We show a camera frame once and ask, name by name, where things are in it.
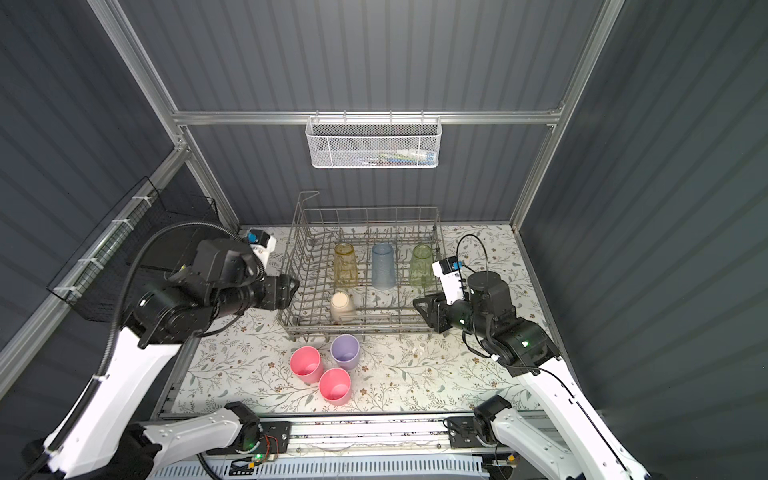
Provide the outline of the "green glass cup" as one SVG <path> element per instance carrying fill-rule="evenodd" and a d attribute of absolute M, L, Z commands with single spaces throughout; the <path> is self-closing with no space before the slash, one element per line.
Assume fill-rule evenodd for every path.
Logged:
<path fill-rule="evenodd" d="M 409 282 L 415 288 L 428 288 L 434 279 L 432 263 L 434 253 L 429 244 L 414 247 L 409 267 Z"/>

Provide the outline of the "yellow glass cup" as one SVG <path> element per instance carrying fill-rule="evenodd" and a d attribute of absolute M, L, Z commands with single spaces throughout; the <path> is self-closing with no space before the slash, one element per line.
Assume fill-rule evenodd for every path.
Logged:
<path fill-rule="evenodd" d="M 359 284 L 357 256 L 350 243 L 338 243 L 334 247 L 334 281 L 339 288 L 354 288 Z"/>

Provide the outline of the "beige plastic cup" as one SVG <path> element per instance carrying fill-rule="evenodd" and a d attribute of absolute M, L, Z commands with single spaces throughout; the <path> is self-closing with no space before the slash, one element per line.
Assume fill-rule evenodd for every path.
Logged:
<path fill-rule="evenodd" d="M 351 294 L 335 292 L 330 300 L 330 314 L 335 324 L 352 322 L 357 318 L 357 308 Z"/>

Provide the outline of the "blue translucent cup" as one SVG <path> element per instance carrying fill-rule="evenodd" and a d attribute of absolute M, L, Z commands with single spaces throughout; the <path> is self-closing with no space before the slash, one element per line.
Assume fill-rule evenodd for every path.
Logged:
<path fill-rule="evenodd" d="M 376 243 L 372 247 L 372 286 L 389 290 L 396 285 L 394 247 L 390 243 Z"/>

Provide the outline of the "pink plastic cup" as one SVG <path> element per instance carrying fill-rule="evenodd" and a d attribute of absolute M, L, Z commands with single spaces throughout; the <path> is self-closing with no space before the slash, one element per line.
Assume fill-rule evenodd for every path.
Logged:
<path fill-rule="evenodd" d="M 351 397 L 351 377 L 342 368 L 327 370 L 319 380 L 318 390 L 326 402 L 336 406 L 344 405 Z"/>
<path fill-rule="evenodd" d="M 312 346 L 297 349 L 289 361 L 291 372 L 305 384 L 318 383 L 325 372 L 320 352 Z"/>

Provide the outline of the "pink plastic cup front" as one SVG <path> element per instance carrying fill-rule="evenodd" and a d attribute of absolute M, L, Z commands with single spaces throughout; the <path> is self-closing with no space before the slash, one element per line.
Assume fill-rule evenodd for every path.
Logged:
<path fill-rule="evenodd" d="M 326 402 L 336 406 L 344 405 L 351 397 L 351 377 L 342 368 L 327 370 L 319 380 L 318 390 Z"/>

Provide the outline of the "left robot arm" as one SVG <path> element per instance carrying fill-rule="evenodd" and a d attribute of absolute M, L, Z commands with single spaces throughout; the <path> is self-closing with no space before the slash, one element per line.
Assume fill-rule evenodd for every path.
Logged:
<path fill-rule="evenodd" d="M 221 237 L 200 241 L 190 265 L 129 304 L 143 257 L 162 236 L 193 225 L 164 227 L 141 247 L 118 295 L 96 373 L 59 426 L 27 446 L 23 478 L 146 479 L 209 450 L 253 457 L 265 446 L 259 417 L 239 401 L 169 425 L 131 421 L 156 377 L 188 340 L 214 335 L 211 325 L 221 317 L 237 319 L 250 309 L 284 310 L 300 285 L 287 274 L 267 274 L 276 248 L 269 233 L 251 229 L 239 236 L 202 222 Z"/>

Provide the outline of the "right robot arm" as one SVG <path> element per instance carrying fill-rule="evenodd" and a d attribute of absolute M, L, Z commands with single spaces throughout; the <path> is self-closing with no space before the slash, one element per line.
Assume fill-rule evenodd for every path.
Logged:
<path fill-rule="evenodd" d="M 506 446 L 547 479 L 648 479 L 650 472 L 622 445 L 588 401 L 550 335 L 518 316 L 509 285 L 488 268 L 462 273 L 457 256 L 433 263 L 442 290 L 414 300 L 425 322 L 473 337 L 473 354 L 488 359 L 531 393 L 563 442 L 557 444 L 500 395 L 473 410 L 478 440 Z"/>

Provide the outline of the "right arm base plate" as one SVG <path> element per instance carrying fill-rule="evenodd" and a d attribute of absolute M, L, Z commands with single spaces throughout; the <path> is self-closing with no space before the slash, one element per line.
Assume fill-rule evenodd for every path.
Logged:
<path fill-rule="evenodd" d="M 448 431 L 449 443 L 452 449 L 484 447 L 483 442 L 478 437 L 473 416 L 446 417 L 443 420 L 443 426 Z"/>

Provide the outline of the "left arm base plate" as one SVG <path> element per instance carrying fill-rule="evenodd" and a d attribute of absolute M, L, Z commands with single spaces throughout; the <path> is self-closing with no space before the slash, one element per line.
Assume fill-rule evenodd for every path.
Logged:
<path fill-rule="evenodd" d="M 288 421 L 261 422 L 245 427 L 235 441 L 222 448 L 207 450 L 208 455 L 280 455 L 287 451 L 292 424 Z"/>

